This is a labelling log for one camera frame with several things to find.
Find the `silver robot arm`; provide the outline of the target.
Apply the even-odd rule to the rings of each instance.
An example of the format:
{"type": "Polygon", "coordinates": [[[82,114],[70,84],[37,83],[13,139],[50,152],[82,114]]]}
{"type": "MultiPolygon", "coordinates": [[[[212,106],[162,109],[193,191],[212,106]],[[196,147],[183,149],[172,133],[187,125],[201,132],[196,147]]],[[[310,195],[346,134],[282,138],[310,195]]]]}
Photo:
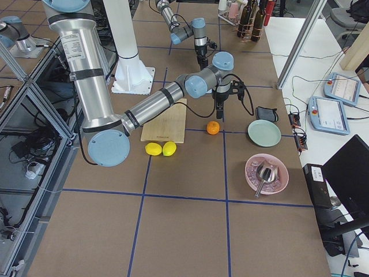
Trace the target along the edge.
{"type": "Polygon", "coordinates": [[[215,51],[217,44],[208,38],[204,18],[195,18],[188,23],[180,14],[175,14],[172,11],[170,7],[171,2],[166,0],[155,1],[156,9],[168,25],[173,44],[180,44],[186,39],[193,37],[197,62],[202,70],[208,66],[208,47],[215,51]]]}
{"type": "Polygon", "coordinates": [[[146,98],[123,114],[113,111],[103,69],[96,20],[89,1],[44,1],[50,28],[57,32],[84,113],[82,131],[88,140],[93,164],[112,167],[121,164],[130,151],[133,130],[179,103],[186,95],[200,98],[206,93],[220,103],[228,95],[244,95],[245,85],[233,73],[234,58],[225,51],[197,73],[180,75],[157,92],[151,92],[154,68],[140,60],[129,4],[105,1],[104,7],[118,55],[114,84],[120,93],[138,93],[146,98]]]}

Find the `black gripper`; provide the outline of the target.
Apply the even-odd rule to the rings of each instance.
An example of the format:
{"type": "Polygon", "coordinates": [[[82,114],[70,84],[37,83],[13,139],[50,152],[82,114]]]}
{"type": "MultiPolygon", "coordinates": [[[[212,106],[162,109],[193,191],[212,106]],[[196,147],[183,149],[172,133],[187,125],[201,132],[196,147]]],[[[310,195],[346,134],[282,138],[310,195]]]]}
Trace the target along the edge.
{"type": "Polygon", "coordinates": [[[245,84],[243,81],[232,80],[228,84],[223,84],[212,90],[212,98],[214,99],[214,106],[216,107],[216,118],[223,119],[224,116],[224,102],[229,95],[237,95],[238,100],[243,102],[245,94],[245,84]]]}
{"type": "Polygon", "coordinates": [[[208,66],[208,47],[213,50],[217,49],[217,43],[211,41],[209,38],[195,38],[194,49],[197,55],[197,62],[200,69],[204,69],[208,66]]]}

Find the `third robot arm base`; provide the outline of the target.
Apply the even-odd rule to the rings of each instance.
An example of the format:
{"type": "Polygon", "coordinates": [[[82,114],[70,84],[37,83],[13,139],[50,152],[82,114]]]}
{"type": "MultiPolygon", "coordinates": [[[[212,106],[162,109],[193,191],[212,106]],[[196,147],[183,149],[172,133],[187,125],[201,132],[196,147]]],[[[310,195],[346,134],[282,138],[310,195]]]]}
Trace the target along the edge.
{"type": "Polygon", "coordinates": [[[1,43],[16,58],[37,58],[43,49],[43,46],[37,46],[36,40],[17,16],[1,18],[1,43]]]}

